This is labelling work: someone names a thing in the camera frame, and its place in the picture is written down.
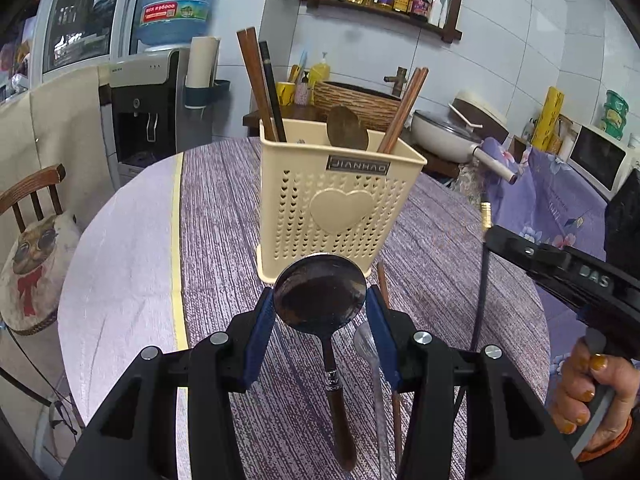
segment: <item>water bottle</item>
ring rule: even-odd
[[[204,36],[211,0],[142,0],[136,37],[148,46],[190,43]]]

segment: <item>metal spoon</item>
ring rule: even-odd
[[[353,335],[353,346],[357,354],[369,363],[371,368],[380,478],[382,480],[390,480],[391,459],[389,457],[389,440],[386,437],[385,406],[382,398],[382,382],[380,380],[380,359],[378,358],[376,344],[373,341],[369,321],[365,321],[356,329],[356,333]]]
[[[367,282],[356,264],[343,256],[324,253],[292,263],[282,271],[273,287],[273,303],[280,319],[320,339],[326,396],[334,426],[334,453],[347,471],[356,465],[356,447],[344,408],[331,337],[356,317],[366,291]]]
[[[369,132],[346,106],[331,108],[326,118],[326,134],[336,148],[366,151],[369,147]]]

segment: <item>yellow cup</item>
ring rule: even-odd
[[[296,84],[287,82],[276,83],[276,94],[278,94],[280,106],[292,105],[293,98],[296,94]]]

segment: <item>round table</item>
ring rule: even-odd
[[[163,160],[121,188],[86,229],[60,301],[66,374],[85,421],[142,348],[194,346],[250,310],[263,288],[256,271],[260,144],[224,140]],[[479,288],[479,213],[463,196],[421,174],[384,245],[391,307],[418,329],[468,348]],[[373,270],[370,283],[377,283]],[[312,336],[276,320],[257,382],[233,394],[238,445],[248,479],[378,478],[372,386],[354,352],[358,317],[334,336],[358,465],[332,455],[322,359]],[[540,399],[549,339],[532,281],[492,258],[481,345],[497,344]],[[393,460],[390,391],[385,382]],[[410,396],[402,396],[406,433]],[[186,396],[177,407],[177,459],[190,478]],[[465,413],[456,421],[452,478],[464,477]]]

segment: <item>hand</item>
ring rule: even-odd
[[[600,427],[585,447],[596,451],[615,440],[625,429],[640,388],[640,371],[622,357],[590,355],[580,339],[571,357],[562,364],[562,380],[555,392],[551,417],[560,433],[571,434],[589,421],[586,405],[595,395],[594,379],[612,386],[616,396]]]

